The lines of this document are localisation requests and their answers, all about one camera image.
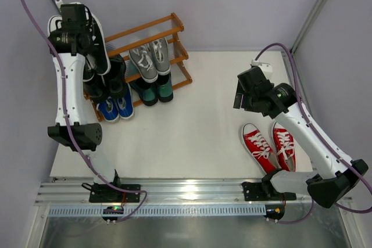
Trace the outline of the black sneaker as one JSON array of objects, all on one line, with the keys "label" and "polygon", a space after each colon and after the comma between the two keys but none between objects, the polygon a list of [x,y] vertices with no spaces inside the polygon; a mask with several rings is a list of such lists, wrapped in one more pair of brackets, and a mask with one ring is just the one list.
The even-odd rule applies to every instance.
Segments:
[{"label": "black sneaker", "polygon": [[47,24],[47,34],[50,36],[50,33],[62,28],[62,16],[54,15],[48,20]]},{"label": "black sneaker", "polygon": [[110,71],[111,65],[106,50],[103,28],[98,18],[87,7],[85,7],[85,12],[93,40],[92,52],[87,56],[88,69],[104,76]]}]

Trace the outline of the red sneaker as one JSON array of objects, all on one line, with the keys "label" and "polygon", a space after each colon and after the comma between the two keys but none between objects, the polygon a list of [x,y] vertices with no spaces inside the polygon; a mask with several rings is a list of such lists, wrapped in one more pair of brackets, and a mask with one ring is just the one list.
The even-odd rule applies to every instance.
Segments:
[{"label": "red sneaker", "polygon": [[247,123],[242,126],[241,140],[246,151],[266,174],[279,167],[276,153],[255,125]]},{"label": "red sneaker", "polygon": [[273,125],[273,142],[279,166],[286,171],[296,171],[295,142],[293,136],[278,122]]}]

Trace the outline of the black loafer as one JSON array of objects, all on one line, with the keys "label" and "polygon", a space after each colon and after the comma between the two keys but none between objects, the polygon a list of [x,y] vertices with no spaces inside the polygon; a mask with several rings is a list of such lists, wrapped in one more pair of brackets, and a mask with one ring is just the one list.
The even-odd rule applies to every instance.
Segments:
[{"label": "black loafer", "polygon": [[120,55],[110,58],[110,71],[104,75],[108,94],[113,99],[121,99],[127,93],[125,81],[126,64]]},{"label": "black loafer", "polygon": [[108,98],[108,92],[102,81],[102,77],[95,74],[94,71],[84,70],[83,87],[86,94],[94,103],[104,102]]}]

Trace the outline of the grey sneaker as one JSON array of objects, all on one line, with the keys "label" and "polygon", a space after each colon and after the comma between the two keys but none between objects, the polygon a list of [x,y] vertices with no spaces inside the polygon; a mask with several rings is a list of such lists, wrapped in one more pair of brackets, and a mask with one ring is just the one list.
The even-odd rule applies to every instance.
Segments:
[{"label": "grey sneaker", "polygon": [[145,45],[130,49],[128,56],[145,82],[153,83],[158,79],[158,73]]},{"label": "grey sneaker", "polygon": [[149,49],[158,74],[168,75],[170,73],[170,58],[167,39],[163,37],[150,42]]}]

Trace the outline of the blue sneaker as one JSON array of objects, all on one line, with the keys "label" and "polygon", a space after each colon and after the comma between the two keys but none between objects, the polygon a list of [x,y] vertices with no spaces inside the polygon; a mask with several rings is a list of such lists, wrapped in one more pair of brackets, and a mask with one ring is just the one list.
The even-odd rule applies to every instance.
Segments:
[{"label": "blue sneaker", "polygon": [[131,97],[131,88],[126,85],[126,93],[122,98],[116,99],[119,116],[128,120],[134,115],[134,106]]},{"label": "blue sneaker", "polygon": [[119,111],[112,98],[107,98],[104,102],[98,103],[96,109],[107,122],[114,123],[119,119]]}]

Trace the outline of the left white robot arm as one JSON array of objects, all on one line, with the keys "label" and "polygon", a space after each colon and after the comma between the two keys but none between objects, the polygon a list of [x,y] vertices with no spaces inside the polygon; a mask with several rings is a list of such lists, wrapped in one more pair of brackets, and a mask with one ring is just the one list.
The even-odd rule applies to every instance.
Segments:
[{"label": "left white robot arm", "polygon": [[100,123],[88,121],[85,95],[110,121],[118,118],[114,100],[124,97],[126,65],[120,55],[110,57],[98,18],[80,2],[62,4],[60,14],[48,21],[46,42],[57,78],[58,109],[48,136],[81,155],[94,174],[93,192],[119,191],[116,169],[98,146],[102,142]]}]

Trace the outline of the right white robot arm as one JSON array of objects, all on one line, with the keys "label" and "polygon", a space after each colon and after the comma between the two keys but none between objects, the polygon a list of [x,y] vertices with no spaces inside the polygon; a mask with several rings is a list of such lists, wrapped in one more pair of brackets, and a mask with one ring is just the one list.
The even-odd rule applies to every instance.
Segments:
[{"label": "right white robot arm", "polygon": [[294,137],[316,168],[313,172],[270,171],[261,182],[268,196],[287,192],[309,195],[318,205],[330,208],[362,180],[368,165],[362,159],[352,159],[324,133],[290,85],[274,85],[257,66],[237,79],[233,107],[275,120]]}]

